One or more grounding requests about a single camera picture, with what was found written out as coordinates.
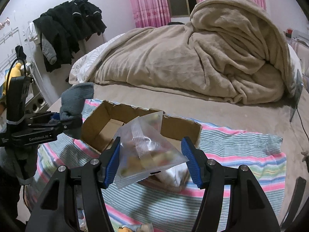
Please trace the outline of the grey knitted sock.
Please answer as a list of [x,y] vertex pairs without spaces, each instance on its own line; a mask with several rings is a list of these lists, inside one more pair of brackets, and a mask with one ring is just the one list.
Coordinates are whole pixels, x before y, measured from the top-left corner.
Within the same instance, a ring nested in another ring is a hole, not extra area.
[[[91,82],[80,83],[67,89],[61,95],[60,120],[81,118],[85,101],[94,96],[94,84]],[[80,139],[81,135],[67,135]]]

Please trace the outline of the clear snack bag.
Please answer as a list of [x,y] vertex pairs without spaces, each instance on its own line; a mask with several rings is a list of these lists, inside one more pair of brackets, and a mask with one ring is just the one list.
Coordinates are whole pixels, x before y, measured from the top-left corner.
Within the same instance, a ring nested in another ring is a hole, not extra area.
[[115,184],[118,189],[154,176],[164,170],[186,163],[188,159],[165,138],[120,140],[120,161]]

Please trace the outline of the white socks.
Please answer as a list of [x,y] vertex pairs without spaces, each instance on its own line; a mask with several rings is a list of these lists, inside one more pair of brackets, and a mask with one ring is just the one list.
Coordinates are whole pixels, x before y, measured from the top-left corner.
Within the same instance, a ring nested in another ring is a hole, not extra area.
[[167,191],[181,192],[186,186],[189,172],[186,163],[169,168],[155,175],[159,186]]

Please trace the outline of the white metal rack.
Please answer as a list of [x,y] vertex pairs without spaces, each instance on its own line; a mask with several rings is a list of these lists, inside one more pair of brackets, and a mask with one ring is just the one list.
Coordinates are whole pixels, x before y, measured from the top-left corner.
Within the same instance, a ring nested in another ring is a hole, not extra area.
[[22,75],[26,74],[32,78],[29,87],[28,96],[26,98],[26,112],[27,113],[42,113],[49,108],[48,99],[45,96],[45,86],[37,65],[33,57],[27,57],[25,61],[16,60],[17,53],[15,48],[17,46],[29,46],[27,39],[22,41],[21,33],[18,27],[11,28],[7,33],[1,34],[1,102],[5,102],[4,95],[5,77],[9,72],[11,66],[21,63],[20,72]]

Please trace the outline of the open cardboard box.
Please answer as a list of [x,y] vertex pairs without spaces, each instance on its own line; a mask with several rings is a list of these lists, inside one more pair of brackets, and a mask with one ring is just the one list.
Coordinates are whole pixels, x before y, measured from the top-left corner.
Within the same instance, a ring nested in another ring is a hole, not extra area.
[[184,137],[189,137],[196,146],[199,144],[202,126],[193,120],[109,101],[86,101],[85,105],[96,106],[96,109],[82,125],[81,140],[99,152],[109,148],[118,136],[128,143],[135,138],[163,136],[165,145],[169,141],[177,149]]

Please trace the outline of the yellow plush toy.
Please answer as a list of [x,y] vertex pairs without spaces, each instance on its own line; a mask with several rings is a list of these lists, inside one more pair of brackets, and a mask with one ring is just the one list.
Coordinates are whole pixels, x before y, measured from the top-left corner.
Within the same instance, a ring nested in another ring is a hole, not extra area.
[[4,82],[4,88],[3,88],[3,94],[6,94],[6,84],[7,81],[10,82],[11,78],[14,77],[20,77],[21,76],[21,63],[16,63],[14,67],[12,67],[12,70],[10,72],[10,75],[5,75],[5,82]]

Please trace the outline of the white floral pillow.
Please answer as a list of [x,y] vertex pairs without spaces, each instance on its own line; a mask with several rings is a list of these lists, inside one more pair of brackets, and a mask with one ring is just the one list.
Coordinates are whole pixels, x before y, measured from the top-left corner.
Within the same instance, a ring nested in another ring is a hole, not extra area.
[[124,34],[117,35],[113,37],[108,42],[101,44],[97,48],[93,49],[89,53],[82,56],[78,59],[72,66],[72,69],[69,74],[69,84],[79,84],[86,82],[86,73],[95,60],[102,54],[102,52],[115,40],[121,37]]

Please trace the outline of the grey hanging garment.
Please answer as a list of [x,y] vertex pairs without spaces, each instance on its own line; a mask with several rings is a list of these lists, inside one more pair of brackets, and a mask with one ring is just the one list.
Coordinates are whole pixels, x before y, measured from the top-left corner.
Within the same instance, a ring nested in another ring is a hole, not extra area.
[[46,39],[44,34],[41,34],[42,53],[51,65],[57,62],[57,54],[52,44]]

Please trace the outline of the striped colourful towel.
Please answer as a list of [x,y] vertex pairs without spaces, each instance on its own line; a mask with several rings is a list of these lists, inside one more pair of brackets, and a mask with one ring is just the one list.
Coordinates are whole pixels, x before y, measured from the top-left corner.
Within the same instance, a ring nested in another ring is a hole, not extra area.
[[39,149],[27,231],[279,231],[280,137],[100,100]]

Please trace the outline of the black clothes pile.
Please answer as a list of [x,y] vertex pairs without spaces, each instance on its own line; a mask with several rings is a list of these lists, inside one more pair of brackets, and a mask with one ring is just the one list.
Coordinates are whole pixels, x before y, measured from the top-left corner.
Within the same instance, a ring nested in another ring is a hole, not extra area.
[[41,45],[41,34],[52,44],[57,62],[51,65],[43,55],[47,72],[72,64],[73,54],[79,52],[79,42],[89,40],[93,34],[101,35],[106,29],[102,10],[88,0],[72,0],[48,9],[33,21]]

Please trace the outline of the cartoon tissue pack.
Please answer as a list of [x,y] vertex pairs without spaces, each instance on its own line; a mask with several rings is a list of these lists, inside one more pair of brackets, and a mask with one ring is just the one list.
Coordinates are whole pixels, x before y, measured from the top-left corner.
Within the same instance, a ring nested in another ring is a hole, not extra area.
[[151,223],[138,225],[121,225],[118,232],[154,232],[154,227]]

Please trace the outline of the pink curtain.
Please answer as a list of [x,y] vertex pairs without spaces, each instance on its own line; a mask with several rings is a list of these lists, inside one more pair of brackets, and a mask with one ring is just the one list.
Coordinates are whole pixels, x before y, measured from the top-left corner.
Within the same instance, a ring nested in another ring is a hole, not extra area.
[[162,27],[170,22],[168,0],[130,0],[137,28]]

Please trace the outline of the beige fleece blanket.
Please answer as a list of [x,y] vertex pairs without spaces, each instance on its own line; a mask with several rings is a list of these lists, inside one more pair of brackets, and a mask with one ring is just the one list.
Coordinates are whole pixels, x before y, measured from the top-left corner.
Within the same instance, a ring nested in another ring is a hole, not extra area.
[[285,35],[252,0],[204,0],[184,25],[132,29],[86,73],[86,82],[245,105],[294,97],[301,78]]

